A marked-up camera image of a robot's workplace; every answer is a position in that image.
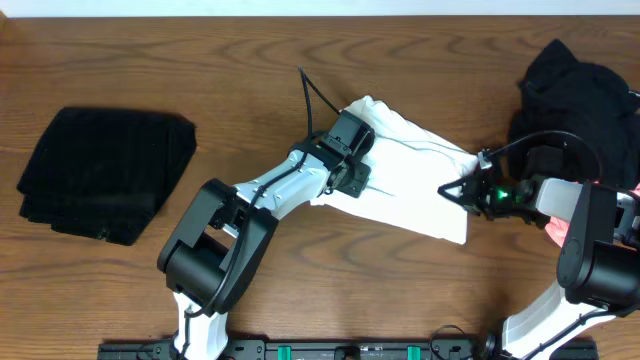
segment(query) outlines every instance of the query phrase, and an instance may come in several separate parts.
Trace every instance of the wooden table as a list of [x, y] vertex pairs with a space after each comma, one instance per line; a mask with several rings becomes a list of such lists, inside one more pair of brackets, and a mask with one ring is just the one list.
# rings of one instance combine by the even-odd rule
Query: wooden table
[[[0, 36], [0, 348], [11, 359], [92, 359], [106, 339], [173, 333], [156, 257], [206, 180], [251, 179], [304, 137], [298, 64], [336, 105], [371, 94], [471, 152], [505, 142], [515, 84], [554, 38], [640, 88], [637, 17], [23, 19]], [[316, 128], [329, 128], [335, 116], [315, 104]], [[132, 247], [18, 216], [18, 179], [66, 105], [173, 111], [198, 126], [196, 154]], [[443, 324], [478, 333], [540, 295], [558, 253], [518, 219], [474, 218], [460, 246], [302, 206], [229, 328], [281, 339], [428, 337]], [[589, 334], [603, 359], [636, 359], [638, 331], [634, 315]]]

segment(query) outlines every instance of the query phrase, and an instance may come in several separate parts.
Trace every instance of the folded black cloth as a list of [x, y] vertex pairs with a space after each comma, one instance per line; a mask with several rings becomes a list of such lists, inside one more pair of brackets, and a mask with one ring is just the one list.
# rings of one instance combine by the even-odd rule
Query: folded black cloth
[[195, 127], [177, 115], [64, 108], [22, 174], [20, 215], [55, 231], [131, 245], [195, 148]]
[[519, 84], [522, 110], [509, 131], [509, 142], [540, 130], [564, 130], [581, 137], [546, 135], [508, 151], [509, 172], [520, 179], [531, 147], [563, 149], [562, 166], [554, 176], [570, 180], [600, 177], [596, 150], [602, 162], [603, 184], [633, 189], [640, 182], [640, 97], [612, 70], [579, 62], [554, 40], [529, 66]]

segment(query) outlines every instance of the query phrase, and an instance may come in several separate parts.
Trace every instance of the cable clip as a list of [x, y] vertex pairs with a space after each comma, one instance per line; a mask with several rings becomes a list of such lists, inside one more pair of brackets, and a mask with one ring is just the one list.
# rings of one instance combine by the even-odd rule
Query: cable clip
[[493, 166], [493, 162], [489, 158], [489, 150], [484, 149], [478, 153], [478, 164], [480, 165], [480, 169], [487, 170]]

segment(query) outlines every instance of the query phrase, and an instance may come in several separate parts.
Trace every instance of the black fabric pile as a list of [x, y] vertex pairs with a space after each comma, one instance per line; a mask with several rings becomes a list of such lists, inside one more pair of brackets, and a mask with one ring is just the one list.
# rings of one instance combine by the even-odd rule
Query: black fabric pile
[[55, 231], [131, 245], [195, 148], [195, 127], [176, 115], [64, 108], [20, 179], [20, 215]]
[[[640, 95], [612, 70], [579, 62], [560, 41], [549, 44], [520, 83], [522, 110], [514, 117], [509, 142], [540, 130], [565, 130], [595, 148], [602, 161], [601, 183], [633, 189], [640, 182]], [[596, 157], [588, 146], [562, 135], [545, 135], [508, 151], [509, 172], [520, 179], [531, 147], [563, 149], [554, 176], [597, 180]]]

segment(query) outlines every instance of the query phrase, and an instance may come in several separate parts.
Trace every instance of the green clamp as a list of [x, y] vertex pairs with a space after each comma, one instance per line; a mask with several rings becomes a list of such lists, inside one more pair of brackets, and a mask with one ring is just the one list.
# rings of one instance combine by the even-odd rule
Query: green clamp
[[407, 360], [420, 360], [420, 347], [408, 346], [407, 347]]
[[278, 360], [291, 360], [291, 346], [278, 347]]

